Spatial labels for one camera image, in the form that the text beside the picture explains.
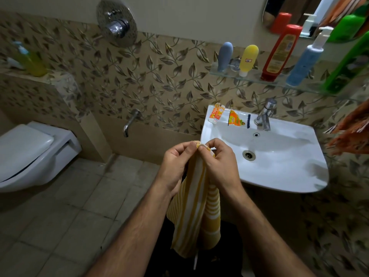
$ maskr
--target faucet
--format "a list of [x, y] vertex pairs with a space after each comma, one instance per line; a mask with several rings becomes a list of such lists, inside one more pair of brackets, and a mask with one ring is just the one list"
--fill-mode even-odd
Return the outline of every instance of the faucet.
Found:
[[141, 115], [140, 110], [138, 109], [134, 109], [132, 111], [132, 116], [131, 118], [128, 120], [128, 122], [126, 123], [126, 125], [123, 127], [123, 136], [124, 137], [128, 137], [128, 127], [131, 125], [131, 123], [138, 117]]
[[270, 113], [274, 113], [273, 110], [277, 106], [277, 101], [274, 98], [268, 98], [264, 107], [258, 114], [258, 117], [254, 120], [257, 126], [262, 126], [264, 131], [270, 131], [269, 116]]

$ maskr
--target mirror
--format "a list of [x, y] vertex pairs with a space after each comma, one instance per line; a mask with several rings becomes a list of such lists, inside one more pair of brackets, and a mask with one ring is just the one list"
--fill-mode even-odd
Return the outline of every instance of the mirror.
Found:
[[369, 31], [367, 0], [268, 0], [263, 25], [280, 34], [287, 24], [303, 27], [300, 37], [316, 38], [322, 27], [334, 30], [328, 42], [353, 41]]

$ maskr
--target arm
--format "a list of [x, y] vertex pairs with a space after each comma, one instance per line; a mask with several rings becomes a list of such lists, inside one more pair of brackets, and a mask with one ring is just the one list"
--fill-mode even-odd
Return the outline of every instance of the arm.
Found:
[[210, 140], [217, 149], [213, 158], [199, 147], [213, 182], [240, 216], [237, 226], [256, 276], [313, 277], [310, 269], [296, 256], [274, 230], [262, 212], [246, 194], [239, 179], [236, 157], [220, 139]]
[[185, 164], [196, 149], [195, 142], [187, 142], [166, 151], [150, 189], [86, 277], [136, 277], [145, 274], [169, 202], [179, 191]]

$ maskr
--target yellow striped towel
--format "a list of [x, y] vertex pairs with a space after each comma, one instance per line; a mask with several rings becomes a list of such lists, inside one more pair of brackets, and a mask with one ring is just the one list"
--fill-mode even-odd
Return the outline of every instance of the yellow striped towel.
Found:
[[[197, 141], [197, 147], [206, 145]], [[220, 239], [219, 190], [209, 184], [206, 166], [196, 152], [189, 161], [187, 176], [166, 213], [174, 223], [172, 249], [181, 257], [194, 256], [198, 249], [209, 250]]]

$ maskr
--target sink drain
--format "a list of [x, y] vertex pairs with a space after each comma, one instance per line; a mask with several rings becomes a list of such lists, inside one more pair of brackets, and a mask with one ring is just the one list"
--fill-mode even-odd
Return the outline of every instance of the sink drain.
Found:
[[246, 160], [249, 161], [253, 161], [256, 158], [255, 154], [252, 151], [243, 151], [242, 155]]

